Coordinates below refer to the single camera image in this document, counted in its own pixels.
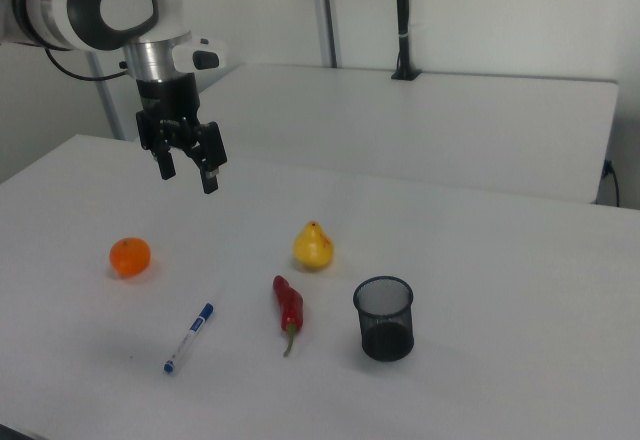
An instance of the pear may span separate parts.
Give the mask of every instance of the pear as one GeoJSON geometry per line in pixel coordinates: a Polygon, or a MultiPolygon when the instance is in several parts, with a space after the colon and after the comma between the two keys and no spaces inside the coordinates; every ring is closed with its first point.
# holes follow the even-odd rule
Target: pear
{"type": "Polygon", "coordinates": [[[333,259],[333,242],[314,220],[307,223],[296,238],[293,255],[305,267],[320,269],[333,259]]]}

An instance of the orange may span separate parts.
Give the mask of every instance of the orange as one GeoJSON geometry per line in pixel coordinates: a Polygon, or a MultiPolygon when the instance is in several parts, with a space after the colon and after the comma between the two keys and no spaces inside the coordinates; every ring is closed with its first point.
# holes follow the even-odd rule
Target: orange
{"type": "Polygon", "coordinates": [[[137,275],[151,261],[151,249],[141,238],[123,238],[118,240],[109,252],[109,262],[113,269],[123,277],[137,275]]]}

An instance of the white table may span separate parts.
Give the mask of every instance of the white table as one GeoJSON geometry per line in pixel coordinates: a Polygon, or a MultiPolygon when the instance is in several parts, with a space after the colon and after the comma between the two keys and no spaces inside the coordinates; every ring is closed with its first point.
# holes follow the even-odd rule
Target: white table
{"type": "Polygon", "coordinates": [[[231,156],[201,192],[76,137],[0,185],[0,423],[51,440],[635,440],[640,215],[231,156]],[[335,262],[298,271],[315,218],[335,262]],[[137,284],[108,251],[139,235],[137,284]],[[271,282],[305,299],[291,357],[271,282]],[[359,346],[356,286],[415,292],[404,360],[359,346]],[[177,376],[162,372],[207,300],[177,376]]]}
{"type": "Polygon", "coordinates": [[[276,65],[201,95],[228,149],[256,160],[591,203],[612,83],[276,65]]]}

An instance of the white wall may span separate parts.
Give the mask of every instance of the white wall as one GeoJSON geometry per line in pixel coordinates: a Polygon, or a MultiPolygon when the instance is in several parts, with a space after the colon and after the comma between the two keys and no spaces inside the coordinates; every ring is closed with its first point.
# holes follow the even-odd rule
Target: white wall
{"type": "MultiPolygon", "coordinates": [[[[333,0],[339,62],[394,69],[395,0],[333,0]]],[[[414,64],[426,71],[613,79],[610,142],[623,206],[640,208],[640,0],[411,0],[414,64]]],[[[602,199],[613,202],[613,186],[602,199]]]]}
{"type": "MultiPolygon", "coordinates": [[[[84,53],[57,57],[90,74],[84,53]]],[[[76,134],[112,137],[96,85],[66,77],[42,49],[0,45],[0,182],[76,134]]]]}

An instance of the pen cap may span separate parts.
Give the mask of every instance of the pen cap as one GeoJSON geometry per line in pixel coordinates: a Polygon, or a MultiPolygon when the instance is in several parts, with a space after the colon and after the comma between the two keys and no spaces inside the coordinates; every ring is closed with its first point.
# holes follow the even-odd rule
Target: pen cap
{"type": "Polygon", "coordinates": [[[212,313],[213,313],[213,305],[211,305],[210,303],[207,303],[202,309],[202,311],[200,312],[200,316],[204,318],[206,322],[207,320],[209,320],[209,317],[211,316],[212,313]]]}

